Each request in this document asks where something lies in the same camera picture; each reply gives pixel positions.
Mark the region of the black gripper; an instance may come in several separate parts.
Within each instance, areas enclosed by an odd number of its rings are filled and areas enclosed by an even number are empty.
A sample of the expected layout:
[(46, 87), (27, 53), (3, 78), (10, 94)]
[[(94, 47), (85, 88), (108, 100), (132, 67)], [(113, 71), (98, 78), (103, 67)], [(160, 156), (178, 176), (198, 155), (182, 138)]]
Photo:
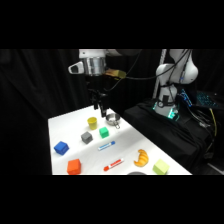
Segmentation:
[(101, 100), (100, 103), (101, 116), (102, 118), (104, 118), (106, 116), (107, 111), (104, 99), (107, 97), (107, 93), (104, 90), (103, 76), (87, 76), (86, 84), (90, 95), (90, 99), (93, 100), (95, 110), (99, 109), (98, 100)]

